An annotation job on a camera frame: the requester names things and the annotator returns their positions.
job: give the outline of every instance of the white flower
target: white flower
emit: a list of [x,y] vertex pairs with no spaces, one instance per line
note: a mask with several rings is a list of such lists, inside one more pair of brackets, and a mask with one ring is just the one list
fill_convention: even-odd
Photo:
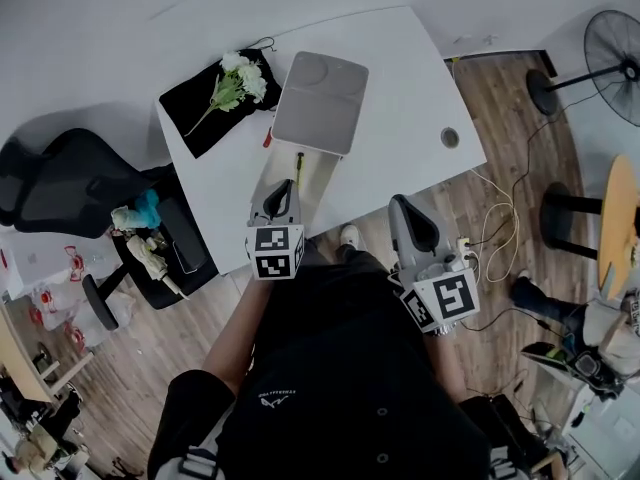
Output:
[[249,64],[249,59],[242,57],[238,52],[227,52],[222,56],[220,65],[225,71],[233,71],[240,66],[246,66]]
[[254,63],[240,66],[238,75],[242,78],[242,88],[248,94],[255,96],[254,103],[260,103],[267,92],[267,82],[262,78],[260,68]]

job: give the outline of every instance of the black office chair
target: black office chair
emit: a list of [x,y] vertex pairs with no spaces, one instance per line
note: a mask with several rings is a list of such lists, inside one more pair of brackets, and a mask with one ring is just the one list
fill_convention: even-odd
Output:
[[[0,150],[0,224],[24,233],[54,232],[98,238],[111,226],[111,211],[132,205],[153,188],[160,203],[160,231],[168,242],[154,251],[167,262],[171,279],[185,295],[218,274],[187,204],[173,165],[137,171],[100,137],[76,128],[56,138],[42,154],[26,149],[12,137]],[[138,230],[142,238],[149,230]],[[149,277],[145,267],[127,249],[123,237],[114,237],[123,265],[98,286],[87,275],[83,287],[102,324],[118,323],[106,299],[130,274],[155,309],[180,301],[164,283]]]

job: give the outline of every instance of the power strip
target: power strip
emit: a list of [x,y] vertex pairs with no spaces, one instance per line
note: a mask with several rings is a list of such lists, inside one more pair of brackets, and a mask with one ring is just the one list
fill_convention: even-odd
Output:
[[469,260],[467,259],[469,253],[469,242],[471,242],[471,240],[466,236],[461,236],[456,239],[456,248],[462,257],[462,263],[464,263],[465,268],[470,267]]

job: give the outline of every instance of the black shirt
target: black shirt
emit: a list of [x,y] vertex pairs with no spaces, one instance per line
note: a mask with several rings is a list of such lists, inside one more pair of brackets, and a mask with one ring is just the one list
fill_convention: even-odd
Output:
[[[254,358],[217,439],[227,479],[488,477],[487,438],[435,381],[383,273],[327,266],[278,281]],[[233,400],[207,372],[174,379],[149,478]]]

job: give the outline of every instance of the wooden floor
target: wooden floor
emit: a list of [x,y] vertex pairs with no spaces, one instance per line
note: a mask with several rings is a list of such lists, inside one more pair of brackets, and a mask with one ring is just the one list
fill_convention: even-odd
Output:
[[[525,73],[532,67],[544,69],[535,54],[467,59],[456,64],[456,82],[487,156],[487,164],[479,167],[478,172],[507,192],[527,168],[527,138],[545,122],[530,103],[524,86]],[[507,224],[483,252],[479,285],[482,311],[466,321],[469,327],[482,326],[510,307],[510,280],[523,268],[532,272],[547,293],[584,301],[587,260],[545,248],[538,233],[541,196],[546,186],[556,180],[563,181],[574,194],[582,195],[576,152],[564,118],[546,127],[531,142],[531,173],[516,190],[521,229],[512,275],[499,283],[484,279],[486,259],[512,233],[511,224]],[[480,240],[489,207],[505,201],[504,196],[471,172],[426,189],[420,195],[433,203],[450,223],[452,238],[466,235],[472,242]],[[508,217],[506,208],[496,210],[487,230],[493,232]],[[393,265],[396,258],[391,250],[386,209],[356,223],[369,251],[386,266]],[[573,233],[576,241],[586,243],[586,221],[578,220]],[[337,237],[337,230],[326,233],[320,249],[331,255]],[[490,271],[492,277],[502,277],[506,272],[514,247],[512,243],[497,255]],[[233,311],[248,277],[247,269],[218,277],[190,301],[159,312],[151,309],[135,288],[127,287],[127,292],[138,301],[131,325],[100,345],[95,360],[74,381],[85,397],[82,414],[74,428],[89,447],[91,464],[98,472],[110,472],[111,461],[117,456],[133,468],[145,468],[169,382],[182,371],[201,364]],[[23,334],[29,333],[33,340],[40,339],[47,344],[63,365],[75,357],[62,331],[47,333],[34,329],[24,308],[14,307],[12,316]],[[520,402],[528,406],[537,372],[518,352],[534,341],[554,342],[555,337],[515,312],[504,315],[485,332],[470,332],[459,327],[456,333],[467,386],[482,393],[502,390],[521,414],[527,415]],[[517,400],[512,397],[512,390],[519,383],[513,380],[515,376],[525,381]]]

